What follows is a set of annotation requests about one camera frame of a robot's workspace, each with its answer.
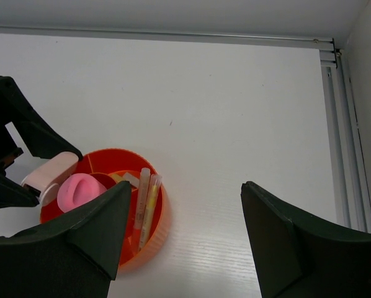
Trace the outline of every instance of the orange bowl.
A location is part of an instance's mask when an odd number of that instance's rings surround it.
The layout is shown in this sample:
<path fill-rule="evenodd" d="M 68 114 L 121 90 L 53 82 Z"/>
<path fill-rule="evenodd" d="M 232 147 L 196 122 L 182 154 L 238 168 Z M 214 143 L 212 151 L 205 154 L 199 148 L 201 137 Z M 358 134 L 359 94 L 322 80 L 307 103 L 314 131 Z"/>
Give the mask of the orange bowl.
<path fill-rule="evenodd" d="M 103 149 L 85 155 L 84 159 L 78 163 L 74 173 L 91 174 L 108 189 L 115 185 L 115 181 L 109 176 L 110 174 L 116 173 L 122 176 L 128 172 L 139 178 L 142 168 L 149 168 L 151 174 L 157 173 L 148 161 L 132 151 Z M 118 271 L 120 273 L 139 268 L 152 259 L 163 246 L 171 226 L 171 210 L 168 196 L 164 187 L 161 186 L 151 225 L 150 239 L 138 253 L 134 253 L 131 243 L 137 194 L 138 189 L 132 189 L 128 222 L 118 265 Z M 54 200 L 41 208 L 40 222 L 43 224 L 61 214 L 63 212 L 57 206 L 57 200 Z"/>

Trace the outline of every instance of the pink roll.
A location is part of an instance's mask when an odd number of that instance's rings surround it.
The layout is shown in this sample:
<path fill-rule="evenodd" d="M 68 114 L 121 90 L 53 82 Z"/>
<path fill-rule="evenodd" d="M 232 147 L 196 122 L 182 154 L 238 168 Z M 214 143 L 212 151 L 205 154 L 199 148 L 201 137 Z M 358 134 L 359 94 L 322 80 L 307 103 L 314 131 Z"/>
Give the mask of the pink roll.
<path fill-rule="evenodd" d="M 57 194 L 57 205 L 68 212 L 97 198 L 107 188 L 88 174 L 73 174 L 61 186 Z"/>

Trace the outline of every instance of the metal frame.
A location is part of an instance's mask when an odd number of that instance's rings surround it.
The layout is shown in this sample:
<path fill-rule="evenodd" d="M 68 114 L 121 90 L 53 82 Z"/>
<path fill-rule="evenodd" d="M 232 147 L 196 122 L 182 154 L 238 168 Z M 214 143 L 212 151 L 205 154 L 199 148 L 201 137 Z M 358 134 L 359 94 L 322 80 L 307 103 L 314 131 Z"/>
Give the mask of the metal frame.
<path fill-rule="evenodd" d="M 370 199 L 355 117 L 354 101 L 346 68 L 346 58 L 344 54 L 336 54 L 332 38 L 13 27 L 0 27 L 0 33 L 232 43 L 318 49 L 321 58 L 337 218 L 341 225 L 371 233 Z"/>

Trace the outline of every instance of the white table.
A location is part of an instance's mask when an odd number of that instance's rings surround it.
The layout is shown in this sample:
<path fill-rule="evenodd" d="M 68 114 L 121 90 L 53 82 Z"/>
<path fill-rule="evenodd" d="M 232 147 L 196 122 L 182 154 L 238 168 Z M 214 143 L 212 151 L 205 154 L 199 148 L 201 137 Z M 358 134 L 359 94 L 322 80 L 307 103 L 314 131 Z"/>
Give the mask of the white table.
<path fill-rule="evenodd" d="M 337 222 L 318 50 L 0 34 L 0 75 L 83 153 L 130 149 L 163 175 L 167 243 L 109 297 L 260 297 L 248 180 Z M 41 162 L 26 154 L 8 175 L 19 182 Z M 0 210 L 0 235 L 38 213 Z"/>

